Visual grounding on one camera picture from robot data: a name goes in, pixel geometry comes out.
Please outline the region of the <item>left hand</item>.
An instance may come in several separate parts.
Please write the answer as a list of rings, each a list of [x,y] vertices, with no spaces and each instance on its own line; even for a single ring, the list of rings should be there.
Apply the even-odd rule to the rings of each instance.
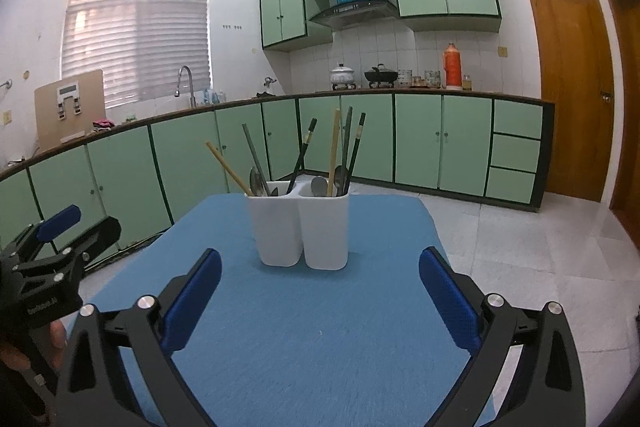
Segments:
[[[32,369],[55,393],[66,346],[66,328],[61,320],[54,320],[30,332],[2,333],[1,361],[17,372]]]

